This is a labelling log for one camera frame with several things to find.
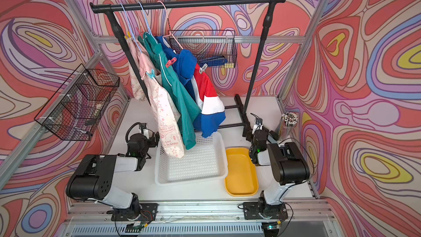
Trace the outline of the pink printed jacket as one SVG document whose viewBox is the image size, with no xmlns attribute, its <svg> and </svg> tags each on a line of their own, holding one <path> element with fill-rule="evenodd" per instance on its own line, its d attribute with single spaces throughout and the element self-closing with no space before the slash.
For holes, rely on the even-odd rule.
<svg viewBox="0 0 421 237">
<path fill-rule="evenodd" d="M 177 121 L 180 113 L 177 111 L 171 96 L 162 87 L 162 75 L 156 69 L 150 58 L 140 53 L 132 39 L 126 39 L 130 53 L 133 56 L 139 75 L 144 81 L 148 91 L 152 114 L 157 122 L 161 146 L 165 153 L 173 158 L 182 158 L 185 155 L 185 147 Z M 155 78 L 150 79 L 146 72 L 155 71 Z"/>
</svg>

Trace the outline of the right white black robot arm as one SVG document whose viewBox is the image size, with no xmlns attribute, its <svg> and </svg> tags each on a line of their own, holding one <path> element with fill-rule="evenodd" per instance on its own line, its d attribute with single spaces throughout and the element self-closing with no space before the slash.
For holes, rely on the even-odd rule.
<svg viewBox="0 0 421 237">
<path fill-rule="evenodd" d="M 256 202 L 242 204 L 244 219 L 282 222 L 288 218 L 284 198 L 294 186 L 310 179 L 310 168 L 295 142 L 269 143 L 269 129 L 264 127 L 261 118 L 253 116 L 255 124 L 251 131 L 249 157 L 256 166 L 270 167 L 274 180 L 262 190 Z"/>
</svg>

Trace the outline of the teal clothespin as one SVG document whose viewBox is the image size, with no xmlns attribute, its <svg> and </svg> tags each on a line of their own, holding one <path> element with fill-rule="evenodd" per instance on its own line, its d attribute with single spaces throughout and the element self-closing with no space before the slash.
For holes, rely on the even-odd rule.
<svg viewBox="0 0 421 237">
<path fill-rule="evenodd" d="M 146 74 L 148 75 L 148 77 L 150 79 L 154 79 L 155 78 L 155 71 L 154 71 L 154 69 L 152 69 L 150 72 L 147 71 Z"/>
</svg>

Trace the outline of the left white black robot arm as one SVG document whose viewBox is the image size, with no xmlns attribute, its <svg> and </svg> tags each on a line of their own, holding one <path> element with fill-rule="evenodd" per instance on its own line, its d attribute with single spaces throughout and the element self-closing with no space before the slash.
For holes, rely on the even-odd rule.
<svg viewBox="0 0 421 237">
<path fill-rule="evenodd" d="M 112 184 L 116 173 L 141 171 L 151 159 L 149 149 L 158 146 L 160 135 L 136 122 L 125 135 L 127 152 L 117 155 L 86 155 L 79 163 L 66 186 L 66 195 L 77 201 L 93 201 L 111 207 L 107 214 L 113 222 L 144 224 L 156 218 L 158 204 L 142 204 L 136 193 L 127 192 Z"/>
</svg>

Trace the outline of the light blue hanger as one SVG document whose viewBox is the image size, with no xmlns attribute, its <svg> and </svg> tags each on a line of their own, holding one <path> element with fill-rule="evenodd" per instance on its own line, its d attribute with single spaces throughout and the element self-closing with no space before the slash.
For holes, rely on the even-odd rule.
<svg viewBox="0 0 421 237">
<path fill-rule="evenodd" d="M 130 20 L 129 20 L 129 17 L 128 17 L 128 14 L 127 14 L 127 12 L 126 12 L 126 9 L 125 9 L 125 7 L 124 7 L 124 5 L 122 4 L 122 3 L 120 3 L 120 6 L 122 7 L 122 9 L 123 9 L 123 12 L 124 12 L 124 15 L 125 15 L 125 20 L 126 20 L 126 23 L 127 23 L 127 25 L 128 25 L 128 37 L 130 38 L 130 39 L 132 39 L 132 41 L 135 43 L 135 45 L 137 46 L 137 48 L 138 48 L 138 50 L 139 50 L 139 52 L 140 53 L 142 53 L 142 50 L 141 50 L 141 48 L 140 48 L 140 46 L 139 46 L 139 43 L 138 43 L 138 41 L 135 39 L 135 37 L 134 37 L 134 33 L 133 33 L 133 29 L 132 29 L 132 26 L 131 26 L 131 24 L 130 24 Z"/>
</svg>

